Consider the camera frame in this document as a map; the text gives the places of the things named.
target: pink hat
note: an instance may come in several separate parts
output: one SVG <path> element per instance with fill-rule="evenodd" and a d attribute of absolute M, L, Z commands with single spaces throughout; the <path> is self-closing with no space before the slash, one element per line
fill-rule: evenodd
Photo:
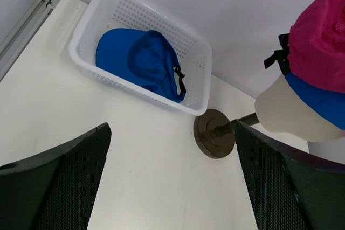
<path fill-rule="evenodd" d="M 289 49 L 293 74 L 345 93 L 345 0 L 315 0 L 291 27 Z"/>

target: round brown base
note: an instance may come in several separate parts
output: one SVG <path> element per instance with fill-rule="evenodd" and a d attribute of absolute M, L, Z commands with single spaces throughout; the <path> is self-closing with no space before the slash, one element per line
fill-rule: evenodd
<path fill-rule="evenodd" d="M 223 126 L 229 119 L 220 111 L 209 109 L 194 121 L 194 138 L 201 151 L 211 158 L 223 158 L 230 154 L 234 145 L 234 133 L 218 137 L 214 134 L 216 126 Z"/>

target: white plastic basket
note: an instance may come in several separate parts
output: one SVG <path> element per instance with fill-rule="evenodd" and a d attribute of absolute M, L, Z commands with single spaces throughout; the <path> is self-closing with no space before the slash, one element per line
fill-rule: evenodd
<path fill-rule="evenodd" d="M 119 27 L 156 30 L 167 38 L 176 51 L 181 71 L 185 74 L 183 82 L 187 93 L 181 103 L 166 99 L 96 67 L 95 53 L 100 38 L 106 31 Z M 83 74 L 151 103 L 193 115 L 201 115 L 207 109 L 212 70 L 210 45 L 188 26 L 163 14 L 157 8 L 150 8 L 147 1 L 91 0 L 73 32 L 69 53 L 81 67 Z"/>

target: blue cap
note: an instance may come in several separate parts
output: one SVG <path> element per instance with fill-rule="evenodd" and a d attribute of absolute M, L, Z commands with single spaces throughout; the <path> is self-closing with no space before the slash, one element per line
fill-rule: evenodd
<path fill-rule="evenodd" d="M 345 94 L 323 90 L 289 72 L 285 79 L 298 97 L 321 117 L 345 130 Z"/>
<path fill-rule="evenodd" d="M 177 55 L 157 31 L 113 29 L 100 39 L 96 66 L 175 102 L 185 97 Z M 181 93 L 174 78 L 179 76 Z"/>

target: table top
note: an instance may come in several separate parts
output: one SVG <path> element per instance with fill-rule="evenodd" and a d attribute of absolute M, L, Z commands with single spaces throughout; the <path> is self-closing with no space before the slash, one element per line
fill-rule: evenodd
<path fill-rule="evenodd" d="M 257 229 L 235 150 L 211 159 L 194 141 L 194 116 L 82 75 L 67 49 L 86 6 L 61 0 L 0 82 L 0 165 L 108 122 L 112 142 L 89 230 Z M 209 108 L 235 119 L 254 112 L 254 99 L 212 76 Z M 255 128 L 308 151 L 295 136 Z"/>

